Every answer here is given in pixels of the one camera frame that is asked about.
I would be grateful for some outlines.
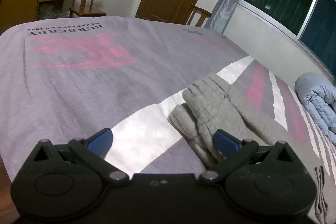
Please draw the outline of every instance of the pink horse graphic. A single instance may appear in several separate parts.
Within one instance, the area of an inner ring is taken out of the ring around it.
[[[70,69],[106,69],[132,65],[136,59],[130,56],[122,45],[113,45],[113,37],[107,33],[95,35],[96,38],[63,39],[36,37],[34,39],[48,44],[35,48],[34,52],[81,52],[89,57],[88,60],[75,64],[38,64],[35,67],[70,68]]]

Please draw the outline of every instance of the chair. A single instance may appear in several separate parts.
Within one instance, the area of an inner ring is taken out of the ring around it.
[[[76,14],[79,17],[101,17],[106,16],[106,13],[98,10],[93,9],[93,0],[91,0],[90,7],[85,8],[86,0],[81,0],[81,4],[79,5],[79,8],[76,9],[75,6],[75,0],[72,0],[71,7],[70,7],[70,17],[72,17],[73,14]]]
[[[211,17],[212,14],[210,12],[208,12],[207,10],[199,8],[199,7],[195,6],[195,5],[193,7],[194,7],[193,8],[193,13],[192,13],[192,15],[191,15],[191,17],[190,17],[187,25],[191,24],[192,20],[194,19],[195,14],[198,13],[198,14],[201,15],[201,17],[199,18],[199,20],[197,21],[197,23],[196,23],[195,26],[196,27],[201,27],[202,24],[203,24],[203,22],[205,21],[205,19]]]

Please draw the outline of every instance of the floor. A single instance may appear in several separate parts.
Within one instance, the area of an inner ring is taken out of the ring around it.
[[[12,224],[17,218],[18,213],[12,202],[10,195],[11,181],[7,175],[0,156],[0,223]]]

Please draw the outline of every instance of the blue gripper pad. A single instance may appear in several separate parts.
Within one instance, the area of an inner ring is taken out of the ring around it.
[[[237,152],[242,147],[242,142],[224,130],[218,129],[212,137],[215,148],[226,158]]]
[[[88,150],[95,153],[97,156],[102,157],[112,146],[113,134],[111,129],[104,128],[85,141]]]

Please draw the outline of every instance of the white window frame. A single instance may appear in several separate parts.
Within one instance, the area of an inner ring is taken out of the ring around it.
[[[280,22],[276,21],[273,17],[269,16],[265,12],[261,11],[257,7],[253,6],[252,4],[244,1],[239,0],[238,5],[242,7],[247,12],[251,13],[252,15],[258,17],[260,20],[265,22],[267,25],[273,27],[274,29],[282,32],[286,36],[288,36],[291,40],[293,40],[301,49],[304,50],[304,52],[308,55],[308,57],[319,67],[321,70],[330,78],[330,80],[335,81],[334,75],[330,72],[330,70],[326,67],[326,65],[323,64],[323,62],[304,44],[300,41],[301,36],[303,32],[305,31],[310,17],[314,11],[315,5],[317,3],[317,0],[313,0],[311,7],[308,11],[308,14],[303,22],[303,25],[298,33],[298,35],[295,35],[293,32],[291,32],[289,29],[287,29],[284,25],[282,25]]]

